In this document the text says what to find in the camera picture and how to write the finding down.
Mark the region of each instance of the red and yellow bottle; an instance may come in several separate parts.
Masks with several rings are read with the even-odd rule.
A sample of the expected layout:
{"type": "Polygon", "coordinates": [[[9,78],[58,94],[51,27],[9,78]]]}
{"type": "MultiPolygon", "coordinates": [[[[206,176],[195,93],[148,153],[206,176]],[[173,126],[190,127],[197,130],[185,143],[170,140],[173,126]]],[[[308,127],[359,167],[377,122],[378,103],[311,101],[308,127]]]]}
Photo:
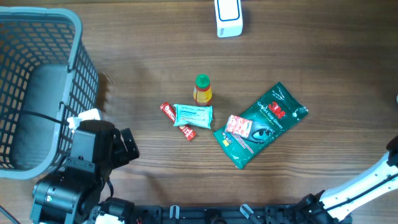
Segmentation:
{"type": "Polygon", "coordinates": [[[212,96],[209,77],[205,74],[198,75],[193,89],[195,103],[198,106],[208,106],[211,103],[212,96]]]}

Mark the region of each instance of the green package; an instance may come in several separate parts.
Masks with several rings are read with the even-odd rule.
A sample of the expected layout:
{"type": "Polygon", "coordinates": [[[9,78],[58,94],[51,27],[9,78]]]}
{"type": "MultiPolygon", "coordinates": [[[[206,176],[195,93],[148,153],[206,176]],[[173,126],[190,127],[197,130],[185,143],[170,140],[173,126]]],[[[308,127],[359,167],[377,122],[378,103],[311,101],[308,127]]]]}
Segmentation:
{"type": "Polygon", "coordinates": [[[240,115],[252,121],[247,138],[225,132],[225,126],[214,132],[214,136],[236,167],[242,169],[307,114],[306,107],[298,103],[279,82],[240,115]]]}

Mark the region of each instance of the gray basket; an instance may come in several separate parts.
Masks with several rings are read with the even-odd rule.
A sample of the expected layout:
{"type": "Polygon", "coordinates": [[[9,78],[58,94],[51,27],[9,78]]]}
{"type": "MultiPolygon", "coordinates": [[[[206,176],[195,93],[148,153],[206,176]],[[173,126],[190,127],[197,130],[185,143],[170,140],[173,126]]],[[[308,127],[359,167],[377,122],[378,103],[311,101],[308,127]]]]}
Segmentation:
{"type": "MultiPolygon", "coordinates": [[[[0,7],[0,114],[25,110],[66,120],[92,109],[98,74],[66,9],[0,7]]],[[[0,118],[0,177],[29,179],[54,169],[72,145],[68,127],[12,114],[0,118]]]]}

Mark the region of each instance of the wooden table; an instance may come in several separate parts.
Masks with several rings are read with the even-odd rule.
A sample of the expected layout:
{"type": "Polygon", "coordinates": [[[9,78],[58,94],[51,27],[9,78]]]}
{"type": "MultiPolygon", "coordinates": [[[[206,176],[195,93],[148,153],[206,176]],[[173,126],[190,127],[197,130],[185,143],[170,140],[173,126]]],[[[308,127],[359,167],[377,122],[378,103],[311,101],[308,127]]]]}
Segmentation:
{"type": "MultiPolygon", "coordinates": [[[[75,11],[99,73],[98,108],[131,128],[141,156],[114,170],[115,197],[138,205],[295,203],[340,185],[386,152],[398,130],[396,1],[243,1],[240,37],[216,36],[214,5],[136,2],[44,5],[75,11]],[[210,76],[213,129],[188,142],[159,105],[193,104],[210,76]],[[238,170],[213,137],[278,81],[309,115],[238,170]]],[[[2,179],[0,204],[29,223],[37,179],[2,179]]],[[[109,195],[106,188],[103,197],[109,195]]],[[[398,192],[353,212],[396,223],[398,192]]],[[[0,215],[0,223],[8,223],[0,215]]]]}

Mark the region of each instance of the small packet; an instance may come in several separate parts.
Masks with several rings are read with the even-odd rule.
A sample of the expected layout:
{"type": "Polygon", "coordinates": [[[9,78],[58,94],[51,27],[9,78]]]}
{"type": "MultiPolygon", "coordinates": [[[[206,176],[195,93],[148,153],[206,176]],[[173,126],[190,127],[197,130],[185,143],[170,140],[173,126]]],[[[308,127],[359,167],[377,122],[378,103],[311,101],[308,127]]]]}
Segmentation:
{"type": "Polygon", "coordinates": [[[230,130],[228,125],[214,132],[214,136],[236,167],[243,169],[251,159],[307,114],[306,107],[297,102],[279,82],[239,115],[252,121],[247,137],[234,131],[227,132],[230,130]]]}
{"type": "MultiPolygon", "coordinates": [[[[163,113],[165,113],[170,118],[170,120],[175,122],[175,111],[169,105],[168,102],[162,103],[160,106],[160,109],[163,111],[163,113]]],[[[196,132],[194,130],[192,130],[192,128],[185,126],[185,125],[179,126],[178,129],[185,135],[185,137],[188,141],[191,141],[193,139],[193,137],[195,137],[197,135],[196,132]]]]}
{"type": "Polygon", "coordinates": [[[210,128],[213,120],[212,106],[188,106],[174,104],[176,119],[174,126],[191,124],[202,128],[210,128]]]}
{"type": "Polygon", "coordinates": [[[225,126],[225,132],[240,135],[241,137],[249,137],[252,121],[241,118],[239,116],[231,115],[225,126]]]}

